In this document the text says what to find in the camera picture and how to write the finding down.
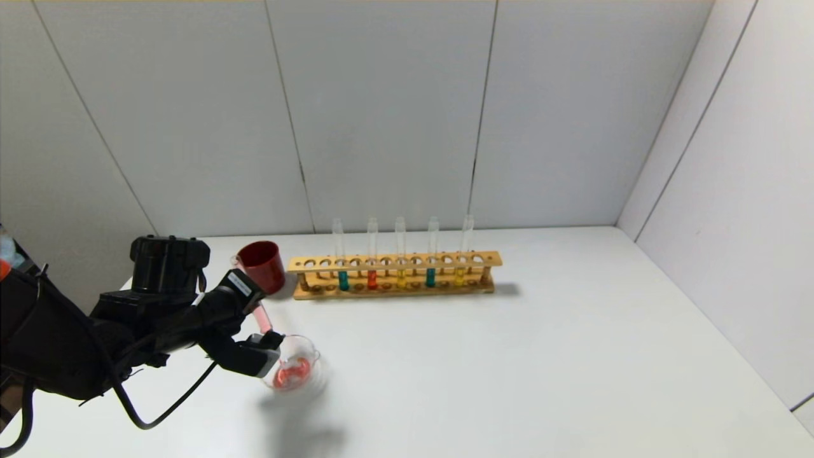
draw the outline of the test tube rack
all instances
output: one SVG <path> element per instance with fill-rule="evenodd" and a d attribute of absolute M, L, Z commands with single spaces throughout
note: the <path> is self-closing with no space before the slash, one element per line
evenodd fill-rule
<path fill-rule="evenodd" d="M 470 251 L 438 254 L 411 253 L 406 263 L 398 263 L 395 254 L 377 256 L 373 265 L 366 256 L 297 257 L 288 263 L 288 271 L 297 274 L 294 299 L 333 299 L 353 297 L 434 296 L 449 294 L 494 293 L 492 267 L 502 266 L 497 251 Z M 435 286 L 427 286 L 427 269 L 435 269 Z M 456 282 L 456 270 L 464 269 L 462 284 Z M 377 287 L 368 288 L 367 272 L 376 270 Z M 405 271 L 406 285 L 398 288 L 396 275 Z M 348 273 L 350 288 L 339 288 L 339 272 Z"/>

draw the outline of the white table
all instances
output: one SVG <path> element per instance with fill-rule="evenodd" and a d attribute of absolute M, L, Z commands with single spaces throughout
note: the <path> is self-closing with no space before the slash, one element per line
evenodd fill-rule
<path fill-rule="evenodd" d="M 240 247 L 267 238 L 205 239 L 210 284 Z M 286 261 L 333 247 L 330 235 L 270 238 Z M 410 251 L 425 240 L 410 234 Z M 442 234 L 442 249 L 456 242 Z M 394 243 L 381 235 L 380 252 Z M 349 253 L 364 246 L 364 235 L 348 237 Z M 145 432 L 112 392 L 82 408 L 37 392 L 19 456 L 814 456 L 814 438 L 621 231 L 478 231 L 475 248 L 504 259 L 493 295 L 267 299 L 278 329 L 323 353 L 330 382 L 315 399 L 275 398 L 218 369 Z M 239 336 L 253 331 L 250 318 Z M 184 350 L 127 381 L 142 417 L 181 394 L 203 356 Z"/>

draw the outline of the panel seam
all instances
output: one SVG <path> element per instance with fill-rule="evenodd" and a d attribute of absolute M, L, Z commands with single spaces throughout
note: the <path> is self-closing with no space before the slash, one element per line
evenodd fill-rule
<path fill-rule="evenodd" d="M 121 169 L 121 165 L 119 164 L 119 161 L 117 161 L 116 157 L 113 156 L 113 151 L 111 150 L 110 145 L 107 143 L 107 140 L 104 138 L 104 135 L 102 134 L 102 131 L 99 129 L 99 126 L 96 123 L 96 120 L 94 119 L 94 115 L 91 114 L 90 108 L 88 107 L 88 104 L 85 102 L 85 99 L 82 98 L 82 94 L 81 94 L 81 92 L 79 92 L 79 86 L 77 86 L 77 83 L 73 80 L 73 76 L 71 75 L 71 72 L 68 71 L 68 66 L 65 64 L 65 59 L 63 59 L 62 54 L 59 53 L 59 48 L 56 46 L 56 42 L 54 41 L 54 38 L 51 36 L 50 30 L 48 30 L 48 26 L 46 25 L 45 20 L 42 18 L 42 14 L 40 13 L 40 9 L 37 6 L 37 2 L 35 2 L 34 0 L 30 0 L 30 1 L 31 1 L 31 5 L 34 8 L 34 12 L 37 14 L 37 18 L 40 20 L 40 24 L 42 24 L 43 30 L 45 30 L 45 32 L 46 32 L 46 36 L 48 37 L 48 41 L 50 42 L 51 47 L 53 47 L 54 53 L 56 53 L 57 59 L 59 59 L 59 64 L 62 65 L 62 68 L 65 71 L 65 74 L 68 75 L 68 80 L 71 82 L 71 86 L 73 87 L 73 91 L 77 94 L 77 97 L 79 98 L 79 102 L 82 104 L 82 107 L 85 109 L 85 113 L 87 113 L 88 118 L 90 119 L 90 123 L 93 125 L 94 129 L 96 130 L 96 134 L 98 134 L 99 139 L 102 140 L 102 144 L 104 145 L 105 150 L 107 151 L 107 154 L 113 160 L 113 164 L 116 165 L 116 169 L 119 170 L 119 174 L 121 175 L 122 179 L 124 179 L 125 184 L 127 185 L 127 188 L 130 190 L 130 194 L 133 195 L 133 198 L 136 200 L 136 204 L 138 205 L 138 208 L 144 214 L 144 218 L 147 220 L 147 223 L 150 224 L 150 228 L 152 228 L 153 233 L 156 234 L 156 235 L 160 235 L 158 233 L 158 231 L 155 229 L 155 224 L 153 224 L 152 220 L 150 219 L 150 215 L 148 215 L 147 211 L 144 209 L 144 205 L 142 205 L 142 202 L 138 199 L 138 195 L 136 195 L 136 191 L 133 189 L 133 185 L 130 184 L 130 181 L 127 179 L 127 175 L 125 175 L 125 172 Z"/>
<path fill-rule="evenodd" d="M 495 28 L 497 27 L 497 5 L 500 0 L 495 0 L 495 11 L 492 15 L 492 36 L 489 38 L 489 53 L 486 58 L 486 76 L 484 77 L 484 96 L 480 100 L 480 117 L 478 118 L 478 134 L 475 140 L 475 157 L 472 160 L 472 176 L 469 182 L 469 200 L 466 202 L 466 213 L 472 211 L 472 194 L 475 191 L 475 169 L 478 166 L 478 151 L 480 150 L 480 133 L 484 126 L 484 109 L 486 107 L 486 88 L 489 85 L 489 67 L 492 65 L 492 47 L 495 43 Z"/>
<path fill-rule="evenodd" d="M 294 130 L 294 117 L 291 115 L 291 105 L 288 103 L 288 91 L 286 91 L 286 81 L 282 77 L 282 65 L 280 64 L 280 54 L 277 52 L 277 41 L 274 39 L 274 27 L 271 25 L 271 11 L 269 11 L 269 2 L 263 0 L 263 8 L 265 8 L 265 18 L 269 22 L 269 35 L 271 36 L 271 46 L 274 50 L 274 60 L 277 63 L 277 71 L 280 75 L 280 86 L 282 86 L 282 97 L 286 101 L 286 112 L 288 113 L 288 123 L 291 125 L 291 137 L 294 139 L 294 151 L 297 155 L 297 164 L 300 167 L 300 178 L 303 182 L 303 189 L 305 191 L 305 204 L 308 206 L 308 215 L 311 218 L 311 231 L 317 233 L 317 224 L 313 219 L 313 209 L 311 208 L 311 199 L 308 194 L 308 184 L 305 182 L 305 168 L 303 167 L 302 157 L 300 156 L 300 146 L 297 143 L 297 133 Z"/>
<path fill-rule="evenodd" d="M 737 54 L 737 49 L 741 45 L 741 40 L 743 39 L 743 35 L 746 33 L 746 29 L 749 27 L 749 23 L 752 20 L 752 15 L 755 13 L 755 8 L 758 6 L 759 0 L 755 0 L 755 3 L 752 5 L 752 9 L 749 10 L 749 15 L 746 17 L 746 22 L 743 24 L 743 29 L 741 29 L 740 35 L 737 36 L 737 41 L 735 41 L 735 46 L 732 49 L 732 53 L 729 55 L 729 58 L 726 61 L 726 65 L 724 66 L 724 70 L 720 73 L 720 77 L 718 78 L 718 82 L 715 85 L 715 89 L 712 90 L 712 94 L 710 95 L 709 100 L 707 101 L 707 105 L 704 107 L 703 112 L 701 112 L 701 117 L 699 117 L 698 122 L 695 124 L 695 128 L 693 129 L 693 133 L 689 136 L 687 140 L 687 144 L 684 146 L 684 149 L 681 151 L 681 155 L 678 157 L 678 161 L 676 165 L 673 167 L 672 171 L 670 172 L 670 176 L 667 177 L 667 181 L 665 182 L 664 186 L 662 187 L 661 192 L 659 193 L 659 197 L 656 198 L 655 203 L 653 203 L 653 207 L 650 209 L 650 212 L 647 214 L 647 218 L 645 218 L 645 222 L 641 225 L 641 229 L 639 229 L 639 233 L 636 235 L 636 238 L 633 239 L 633 242 L 637 243 L 639 241 L 639 237 L 645 231 L 647 227 L 647 223 L 650 222 L 650 218 L 653 216 L 656 208 L 659 207 L 659 203 L 664 197 L 664 192 L 670 186 L 670 182 L 672 178 L 676 175 L 676 171 L 678 167 L 681 165 L 681 162 L 684 160 L 684 156 L 687 154 L 687 150 L 689 150 L 689 145 L 692 144 L 693 140 L 695 139 L 695 135 L 698 133 L 698 128 L 701 127 L 701 124 L 704 121 L 704 117 L 707 116 L 707 111 L 709 110 L 710 106 L 712 105 L 712 100 L 715 99 L 715 96 L 718 94 L 718 89 L 720 88 L 721 82 L 724 80 L 727 71 L 729 70 L 729 65 L 732 63 L 732 60 Z"/>

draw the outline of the teal liquid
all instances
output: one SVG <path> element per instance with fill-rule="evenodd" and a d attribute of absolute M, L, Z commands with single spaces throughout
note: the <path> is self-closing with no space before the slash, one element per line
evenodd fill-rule
<path fill-rule="evenodd" d="M 435 287 L 435 269 L 427 269 L 427 287 Z"/>
<path fill-rule="evenodd" d="M 339 273 L 339 289 L 343 291 L 348 291 L 351 288 L 351 285 L 348 283 L 348 273 L 347 272 L 340 272 Z"/>

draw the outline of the test tube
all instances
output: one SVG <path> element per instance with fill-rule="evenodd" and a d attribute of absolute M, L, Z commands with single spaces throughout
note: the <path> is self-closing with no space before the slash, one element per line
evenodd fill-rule
<path fill-rule="evenodd" d="M 342 220 L 339 218 L 334 218 L 334 255 L 336 265 L 345 267 L 345 233 L 342 230 Z M 347 271 L 339 271 L 339 289 L 342 291 L 350 289 Z"/>
<path fill-rule="evenodd" d="M 472 234 L 475 232 L 475 217 L 467 214 L 463 219 L 463 228 L 461 229 L 461 250 L 458 251 L 458 261 L 463 261 L 463 256 L 469 251 L 472 244 Z M 465 267 L 457 267 L 455 269 L 455 286 L 463 286 Z"/>
<path fill-rule="evenodd" d="M 430 218 L 430 222 L 427 224 L 427 232 L 430 236 L 430 246 L 427 252 L 430 254 L 430 259 L 434 262 L 438 262 L 438 218 L 432 217 Z M 434 288 L 435 287 L 435 268 L 427 268 L 427 287 Z"/>
<path fill-rule="evenodd" d="M 396 286 L 407 287 L 405 264 L 407 263 L 407 225 L 404 217 L 396 218 Z"/>
<path fill-rule="evenodd" d="M 372 266 L 372 269 L 367 271 L 367 288 L 376 289 L 379 284 L 376 283 L 376 235 L 379 234 L 379 222 L 376 218 L 367 220 L 367 263 Z"/>

